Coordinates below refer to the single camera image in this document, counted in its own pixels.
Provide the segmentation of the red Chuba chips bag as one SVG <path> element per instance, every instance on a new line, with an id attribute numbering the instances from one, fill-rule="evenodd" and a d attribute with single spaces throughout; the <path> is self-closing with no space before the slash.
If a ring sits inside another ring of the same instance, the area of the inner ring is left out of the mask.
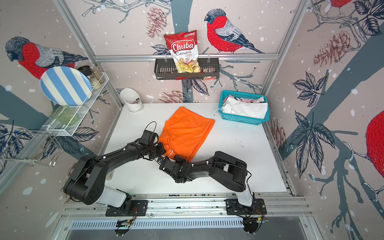
<path id="1" fill-rule="evenodd" d="M 175 62 L 177 71 L 181 73 L 200 73 L 198 63 L 197 31 L 164 35 L 167 47 Z"/>

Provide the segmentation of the pink shark print shorts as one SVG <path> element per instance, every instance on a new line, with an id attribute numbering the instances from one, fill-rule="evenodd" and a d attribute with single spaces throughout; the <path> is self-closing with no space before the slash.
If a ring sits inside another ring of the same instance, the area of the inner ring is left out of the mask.
<path id="1" fill-rule="evenodd" d="M 231 98 L 235 99 L 238 102 L 243 102 L 243 103 L 265 103 L 264 97 L 258 98 L 258 99 L 244 99 L 244 98 L 239 98 L 239 97 L 234 97 L 230 96 Z"/>

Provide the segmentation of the blue white striped plate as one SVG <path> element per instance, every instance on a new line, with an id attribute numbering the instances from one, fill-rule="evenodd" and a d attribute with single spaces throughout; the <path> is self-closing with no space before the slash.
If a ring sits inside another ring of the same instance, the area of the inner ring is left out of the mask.
<path id="1" fill-rule="evenodd" d="M 44 95 L 61 106 L 77 107 L 92 95 L 90 80 L 70 67 L 53 67 L 43 73 L 40 86 Z"/>

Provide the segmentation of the clear acrylic wall shelf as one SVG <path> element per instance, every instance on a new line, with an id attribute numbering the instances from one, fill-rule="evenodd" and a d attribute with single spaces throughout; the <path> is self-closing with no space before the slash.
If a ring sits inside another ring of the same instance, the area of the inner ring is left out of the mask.
<path id="1" fill-rule="evenodd" d="M 63 126 L 61 125 L 61 123 L 59 123 L 58 120 L 50 117 L 48 121 L 42 126 L 42 130 L 60 137 L 73 136 L 75 131 L 81 125 L 82 121 L 91 109 L 92 105 L 95 103 L 97 98 L 101 96 L 102 91 L 106 87 L 109 80 L 110 79 L 107 74 L 102 73 L 102 76 L 99 79 L 99 81 L 103 81 L 101 88 L 95 91 L 92 90 L 91 94 L 89 95 L 89 100 L 87 102 L 82 103 L 80 106 L 70 107 L 79 119 L 79 121 L 75 125 Z"/>

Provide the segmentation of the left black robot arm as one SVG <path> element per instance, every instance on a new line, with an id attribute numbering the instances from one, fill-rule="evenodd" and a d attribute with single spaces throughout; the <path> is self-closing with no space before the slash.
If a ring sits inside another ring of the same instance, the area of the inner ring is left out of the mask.
<path id="1" fill-rule="evenodd" d="M 152 161 L 165 153 L 159 135 L 145 130 L 141 138 L 114 152 L 89 158 L 82 157 L 64 185 L 64 193 L 72 200 L 92 205 L 104 193 L 107 174 L 116 168 L 145 156 Z"/>

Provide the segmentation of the green glass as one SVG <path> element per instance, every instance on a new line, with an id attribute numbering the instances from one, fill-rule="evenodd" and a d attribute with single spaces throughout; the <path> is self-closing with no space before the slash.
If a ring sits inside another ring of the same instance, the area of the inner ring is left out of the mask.
<path id="1" fill-rule="evenodd" d="M 53 110 L 51 117 L 58 120 L 63 126 L 75 125 L 79 119 L 69 106 L 59 106 Z"/>

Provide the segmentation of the aluminium front rail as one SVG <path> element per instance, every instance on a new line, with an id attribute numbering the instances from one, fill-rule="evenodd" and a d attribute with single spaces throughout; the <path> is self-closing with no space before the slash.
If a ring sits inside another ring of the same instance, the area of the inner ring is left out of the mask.
<path id="1" fill-rule="evenodd" d="M 146 219 L 156 218 L 204 218 L 221 217 L 226 214 L 226 199 L 234 195 L 220 194 L 218 196 L 165 196 L 139 195 L 133 200 L 147 200 Z M 266 217 L 308 217 L 313 213 L 305 197 L 293 197 L 289 194 L 255 194 L 255 198 L 263 199 L 266 207 Z M 59 213 L 58 218 L 75 219 L 105 219 L 110 208 L 101 205 L 85 205 L 71 202 Z"/>

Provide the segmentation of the white patterned cup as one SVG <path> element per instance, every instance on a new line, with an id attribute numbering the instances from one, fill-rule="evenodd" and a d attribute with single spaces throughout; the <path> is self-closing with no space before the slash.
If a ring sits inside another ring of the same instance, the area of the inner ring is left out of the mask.
<path id="1" fill-rule="evenodd" d="M 125 106 L 132 113 L 140 112 L 144 107 L 140 95 L 131 88 L 123 89 L 120 92 L 120 97 L 125 102 Z"/>

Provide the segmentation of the dark lid spice jar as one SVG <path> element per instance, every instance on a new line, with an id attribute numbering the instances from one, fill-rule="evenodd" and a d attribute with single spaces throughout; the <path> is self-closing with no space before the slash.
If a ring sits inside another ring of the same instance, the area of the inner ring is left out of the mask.
<path id="1" fill-rule="evenodd" d="M 97 79 L 90 66 L 82 66 L 77 68 L 78 71 L 83 73 L 90 81 L 93 91 L 101 88 L 99 79 Z"/>

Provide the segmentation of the teal plastic basket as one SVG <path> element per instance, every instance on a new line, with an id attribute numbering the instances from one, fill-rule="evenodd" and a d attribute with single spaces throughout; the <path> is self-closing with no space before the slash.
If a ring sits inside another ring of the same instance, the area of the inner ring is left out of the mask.
<path id="1" fill-rule="evenodd" d="M 264 119 L 254 119 L 254 118 L 249 118 L 249 117 L 242 117 L 242 116 L 223 113 L 221 111 L 221 109 L 219 109 L 219 107 L 221 107 L 223 105 L 224 99 L 226 97 L 228 97 L 229 95 L 232 95 L 234 97 L 244 98 L 244 99 L 258 99 L 258 98 L 264 97 L 265 101 L 268 103 L 268 111 L 267 111 L 266 117 Z M 232 122 L 238 122 L 238 123 L 260 125 L 260 124 L 270 120 L 269 101 L 268 101 L 267 97 L 265 97 L 263 95 L 257 95 L 257 94 L 228 91 L 228 90 L 222 91 L 221 96 L 220 96 L 220 100 L 219 100 L 218 112 L 221 115 L 222 119 L 232 121 Z"/>

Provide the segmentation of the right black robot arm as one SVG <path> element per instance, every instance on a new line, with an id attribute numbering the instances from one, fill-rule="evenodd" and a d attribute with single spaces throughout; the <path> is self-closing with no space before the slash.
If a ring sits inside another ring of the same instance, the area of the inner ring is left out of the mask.
<path id="1" fill-rule="evenodd" d="M 188 162 L 180 156 L 175 156 L 174 160 L 159 157 L 157 162 L 159 169 L 178 184 L 210 177 L 235 192 L 240 205 L 251 207 L 253 204 L 254 196 L 248 184 L 252 174 L 247 170 L 247 163 L 231 155 L 217 151 L 205 161 Z"/>

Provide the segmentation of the white cloth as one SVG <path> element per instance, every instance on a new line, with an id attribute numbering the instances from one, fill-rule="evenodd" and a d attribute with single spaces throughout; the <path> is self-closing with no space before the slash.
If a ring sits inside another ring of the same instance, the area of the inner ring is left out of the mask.
<path id="1" fill-rule="evenodd" d="M 268 111 L 268 103 L 243 103 L 235 99 L 226 97 L 223 105 L 219 107 L 225 114 L 232 114 L 242 117 L 249 117 L 254 119 L 264 119 Z"/>

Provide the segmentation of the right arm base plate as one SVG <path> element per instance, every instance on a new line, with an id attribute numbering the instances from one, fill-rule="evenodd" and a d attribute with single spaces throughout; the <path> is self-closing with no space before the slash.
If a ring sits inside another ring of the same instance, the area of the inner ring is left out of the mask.
<path id="1" fill-rule="evenodd" d="M 267 209 L 263 199 L 253 198 L 250 207 L 241 205 L 237 199 L 226 199 L 226 211 L 228 215 L 248 216 L 248 215 L 266 215 Z"/>

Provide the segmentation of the orange cloth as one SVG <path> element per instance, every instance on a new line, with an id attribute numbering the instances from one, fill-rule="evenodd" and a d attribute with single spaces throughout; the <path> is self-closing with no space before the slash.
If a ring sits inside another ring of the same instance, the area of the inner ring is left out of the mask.
<path id="1" fill-rule="evenodd" d="M 166 156 L 172 160 L 179 156 L 188 162 L 192 161 L 215 122 L 180 107 L 166 121 L 159 138 L 159 142 L 164 145 Z"/>

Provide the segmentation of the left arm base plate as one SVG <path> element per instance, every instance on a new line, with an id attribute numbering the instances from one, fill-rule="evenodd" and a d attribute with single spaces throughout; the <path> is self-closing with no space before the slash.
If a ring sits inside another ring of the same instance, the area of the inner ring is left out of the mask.
<path id="1" fill-rule="evenodd" d="M 147 200 L 128 200 L 119 208 L 108 206 L 106 217 L 143 217 L 148 208 Z"/>

